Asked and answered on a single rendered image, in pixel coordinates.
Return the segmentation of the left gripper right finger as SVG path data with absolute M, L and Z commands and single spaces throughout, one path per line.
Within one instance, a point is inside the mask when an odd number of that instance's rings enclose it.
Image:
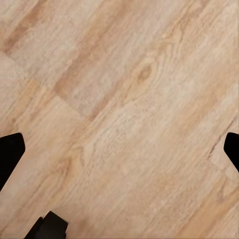
M 239 134 L 231 132 L 227 134 L 224 151 L 239 172 Z

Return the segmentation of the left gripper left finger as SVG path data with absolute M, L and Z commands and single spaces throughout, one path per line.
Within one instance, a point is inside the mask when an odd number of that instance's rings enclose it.
M 0 191 L 25 152 L 20 132 L 0 138 Z

